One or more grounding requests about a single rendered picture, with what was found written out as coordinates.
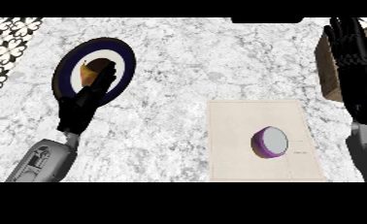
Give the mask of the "purple can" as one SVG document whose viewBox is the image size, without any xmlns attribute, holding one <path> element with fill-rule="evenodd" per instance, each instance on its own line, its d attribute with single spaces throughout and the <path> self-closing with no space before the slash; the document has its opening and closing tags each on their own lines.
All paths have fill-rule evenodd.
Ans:
<svg viewBox="0 0 367 224">
<path fill-rule="evenodd" d="M 275 158 L 285 154 L 288 138 L 285 133 L 272 126 L 261 128 L 251 136 L 254 153 L 261 158 Z"/>
</svg>

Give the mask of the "beige placemat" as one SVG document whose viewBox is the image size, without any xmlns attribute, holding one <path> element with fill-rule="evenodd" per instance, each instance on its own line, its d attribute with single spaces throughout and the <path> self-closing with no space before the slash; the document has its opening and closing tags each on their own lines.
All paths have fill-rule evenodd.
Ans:
<svg viewBox="0 0 367 224">
<path fill-rule="evenodd" d="M 213 181 L 325 179 L 297 100 L 205 103 Z"/>
</svg>

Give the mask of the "black and white patterned tile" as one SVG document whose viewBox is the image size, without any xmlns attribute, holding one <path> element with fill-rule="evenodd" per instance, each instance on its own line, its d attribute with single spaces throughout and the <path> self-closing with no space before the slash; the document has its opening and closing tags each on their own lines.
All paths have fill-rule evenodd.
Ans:
<svg viewBox="0 0 367 224">
<path fill-rule="evenodd" d="M 20 60 L 41 17 L 0 17 L 0 88 Z"/>
</svg>

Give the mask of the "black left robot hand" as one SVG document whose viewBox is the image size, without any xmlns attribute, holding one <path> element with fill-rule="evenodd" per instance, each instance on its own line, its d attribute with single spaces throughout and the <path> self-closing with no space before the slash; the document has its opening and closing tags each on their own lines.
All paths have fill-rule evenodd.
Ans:
<svg viewBox="0 0 367 224">
<path fill-rule="evenodd" d="M 99 73 L 91 85 L 84 86 L 75 96 L 59 99 L 60 132 L 79 135 L 91 121 L 99 102 L 115 80 L 115 63 L 110 62 Z"/>
</svg>

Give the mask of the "yellow brown pear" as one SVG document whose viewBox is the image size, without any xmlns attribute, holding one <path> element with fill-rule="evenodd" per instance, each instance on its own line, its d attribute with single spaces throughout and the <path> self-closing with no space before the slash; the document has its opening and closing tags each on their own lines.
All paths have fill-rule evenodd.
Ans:
<svg viewBox="0 0 367 224">
<path fill-rule="evenodd" d="M 79 66 L 79 80 L 82 86 L 90 86 L 99 73 L 110 63 L 107 58 L 96 58 L 91 61 L 84 61 Z"/>
</svg>

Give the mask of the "navy and white plate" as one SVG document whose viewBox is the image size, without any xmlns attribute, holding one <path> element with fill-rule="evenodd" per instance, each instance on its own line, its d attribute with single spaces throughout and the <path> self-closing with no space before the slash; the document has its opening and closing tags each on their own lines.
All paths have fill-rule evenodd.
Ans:
<svg viewBox="0 0 367 224">
<path fill-rule="evenodd" d="M 113 63 L 115 79 L 100 100 L 100 105 L 106 105 L 125 89 L 136 69 L 133 50 L 116 38 L 91 39 L 63 56 L 51 78 L 54 98 L 72 97 L 91 84 L 109 62 Z"/>
</svg>

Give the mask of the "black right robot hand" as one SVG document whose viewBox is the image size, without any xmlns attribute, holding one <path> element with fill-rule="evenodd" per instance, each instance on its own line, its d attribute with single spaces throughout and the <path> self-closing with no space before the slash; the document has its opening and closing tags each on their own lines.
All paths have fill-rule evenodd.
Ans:
<svg viewBox="0 0 367 224">
<path fill-rule="evenodd" d="M 367 35 L 356 17 L 331 17 L 324 32 L 335 60 L 343 105 L 367 125 Z"/>
</svg>

